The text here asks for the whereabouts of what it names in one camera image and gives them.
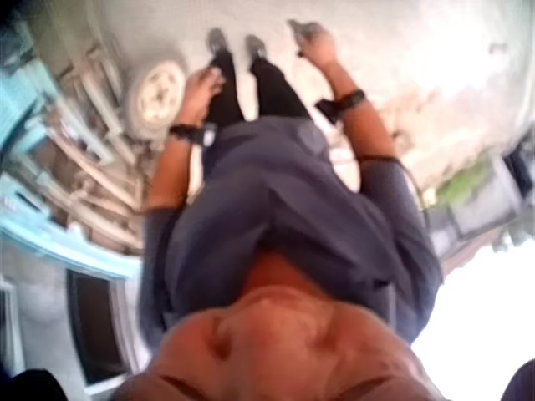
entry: leg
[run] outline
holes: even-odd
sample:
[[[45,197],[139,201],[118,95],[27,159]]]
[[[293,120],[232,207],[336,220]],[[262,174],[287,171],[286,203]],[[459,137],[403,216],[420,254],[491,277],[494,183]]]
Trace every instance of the leg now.
[[[218,51],[211,65],[219,67],[227,81],[223,85],[223,91],[211,100],[206,121],[223,129],[245,120],[240,104],[237,102],[236,71],[232,62],[232,54],[226,49]]]
[[[310,119],[307,108],[280,69],[265,58],[256,57],[252,62],[251,72],[257,78],[259,115]]]

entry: shoe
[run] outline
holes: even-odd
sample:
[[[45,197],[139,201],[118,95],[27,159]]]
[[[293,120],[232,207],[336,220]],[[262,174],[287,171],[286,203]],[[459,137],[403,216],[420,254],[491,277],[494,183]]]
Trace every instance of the shoe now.
[[[208,48],[214,56],[220,52],[228,51],[227,38],[220,28],[212,28],[208,33]]]
[[[266,45],[258,36],[247,35],[245,38],[245,47],[247,48],[249,57],[251,57],[251,62],[254,62],[257,58],[268,57]]]

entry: person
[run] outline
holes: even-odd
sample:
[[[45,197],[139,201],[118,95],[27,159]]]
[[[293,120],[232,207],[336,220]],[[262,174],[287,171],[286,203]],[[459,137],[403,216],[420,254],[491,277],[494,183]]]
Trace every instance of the person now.
[[[329,163],[307,108],[246,38],[260,117],[246,122],[232,54],[187,82],[147,201],[140,323],[155,351],[116,399],[441,399],[410,343],[441,267],[374,106],[319,24],[301,54],[329,81],[360,164],[359,193]],[[217,125],[204,186],[186,204],[191,127]]]

